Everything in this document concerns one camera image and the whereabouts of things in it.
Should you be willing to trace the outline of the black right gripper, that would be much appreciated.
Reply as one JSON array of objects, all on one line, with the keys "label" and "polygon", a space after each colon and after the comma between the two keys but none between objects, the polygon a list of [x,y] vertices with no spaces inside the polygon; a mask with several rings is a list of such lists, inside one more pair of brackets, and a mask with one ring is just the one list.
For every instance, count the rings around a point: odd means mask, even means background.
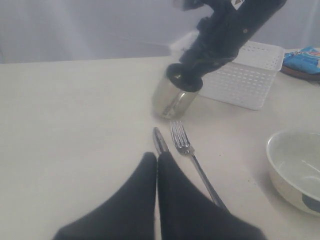
[{"label": "black right gripper", "polygon": [[198,37],[179,59],[183,78],[196,82],[233,61],[240,48],[284,5],[284,0],[244,0],[235,8],[230,0],[193,0],[191,8],[213,10],[197,25]]}]

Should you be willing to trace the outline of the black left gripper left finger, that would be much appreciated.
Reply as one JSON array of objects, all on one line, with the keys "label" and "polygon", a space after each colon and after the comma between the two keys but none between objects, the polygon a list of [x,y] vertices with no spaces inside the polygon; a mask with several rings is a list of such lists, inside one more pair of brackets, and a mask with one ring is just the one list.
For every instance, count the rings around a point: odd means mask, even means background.
[{"label": "black left gripper left finger", "polygon": [[56,240],[153,240],[157,159],[145,152],[129,179],[107,201],[60,228]]}]

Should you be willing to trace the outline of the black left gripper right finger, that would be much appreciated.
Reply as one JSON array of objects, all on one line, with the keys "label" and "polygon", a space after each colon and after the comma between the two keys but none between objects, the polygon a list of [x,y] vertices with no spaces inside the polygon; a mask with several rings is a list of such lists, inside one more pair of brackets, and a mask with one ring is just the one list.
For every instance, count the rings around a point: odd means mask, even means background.
[{"label": "black left gripper right finger", "polygon": [[216,206],[179,168],[170,152],[158,157],[158,203],[164,240],[264,240],[254,225]]}]

